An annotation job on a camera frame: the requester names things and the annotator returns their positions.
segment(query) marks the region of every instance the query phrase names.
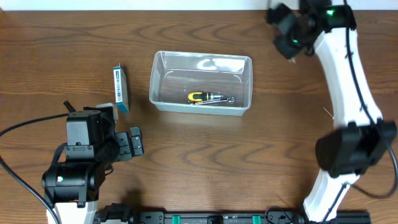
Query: clear plastic container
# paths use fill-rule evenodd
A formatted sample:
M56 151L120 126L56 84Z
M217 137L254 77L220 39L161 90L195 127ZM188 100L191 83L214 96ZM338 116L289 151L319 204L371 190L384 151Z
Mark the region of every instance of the clear plastic container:
M250 108L252 61L247 56L159 51L150 77L150 102L162 111L242 116ZM235 97L234 103L189 105L204 91Z

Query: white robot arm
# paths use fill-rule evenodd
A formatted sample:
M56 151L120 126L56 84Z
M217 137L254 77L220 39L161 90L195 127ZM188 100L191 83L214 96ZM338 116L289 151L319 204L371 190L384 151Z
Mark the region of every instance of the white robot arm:
M382 119L382 114L375 104L366 82L357 45L357 31L350 30L349 41L352 51L356 78L368 105L368 111L373 120ZM347 127L355 122L358 126L370 125L369 118L361 107L358 94L351 76L347 58L346 28L332 29L322 32L314 44L315 53L321 61L328 84L330 98L333 105L333 125L335 129ZM320 170L310 195L304 200L303 206L310 221L321 222L328 212L344 183L353 184L359 175L345 174L337 178L330 177L325 170ZM337 208L347 193L349 185L340 194L337 204L326 220L336 217Z
M92 224L97 212L97 201L86 202L85 207L79 208L76 202L59 202L54 205L53 211L61 224ZM49 224L55 224L54 218L47 210Z
M317 142L317 159L321 169L310 195L303 202L308 222L335 219L337 208L350 185L359 179L368 166L377 163L380 157L376 154L385 151L381 138L386 138L390 144L396 134L395 123L388 128L381 128L384 126L382 114L372 98L359 57L358 34L352 10L347 5L334 7L319 2L313 7L300 8L303 14L300 18L295 18L283 4L272 9L268 17L269 23L277 25L278 35L274 44L283 56L290 59L304 47L318 56L333 105L334 137L337 138L326 137ZM352 60L354 74L349 60ZM395 134L378 136L373 139L378 141L377 144L370 146L372 140L368 142L369 146L362 146L361 141L373 138L367 136L366 132L375 131L373 128L376 123L380 125L377 127L379 130L395 131Z

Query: yellow screwdriver handle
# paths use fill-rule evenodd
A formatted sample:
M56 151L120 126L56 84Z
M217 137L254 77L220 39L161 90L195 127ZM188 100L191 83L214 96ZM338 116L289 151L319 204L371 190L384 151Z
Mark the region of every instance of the yellow screwdriver handle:
M193 92L188 95L188 100L192 102L202 102L209 99L209 93Z

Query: small box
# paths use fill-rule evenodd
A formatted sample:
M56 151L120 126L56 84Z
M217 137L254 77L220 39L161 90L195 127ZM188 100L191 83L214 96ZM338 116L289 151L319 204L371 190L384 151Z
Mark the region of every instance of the small box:
M128 113L129 99L127 97L127 78L120 64L113 68L113 76L116 105L122 113Z
M242 116L250 108L252 61L247 56L159 51L150 77L150 102L161 111ZM233 104L189 105L203 91L235 97Z

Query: blue and white box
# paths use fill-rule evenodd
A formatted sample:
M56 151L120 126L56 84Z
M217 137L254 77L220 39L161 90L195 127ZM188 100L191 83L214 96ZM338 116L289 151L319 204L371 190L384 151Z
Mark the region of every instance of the blue and white box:
M119 66L113 68L113 76L116 105L122 113L128 113L129 99L127 97L127 78L120 64Z

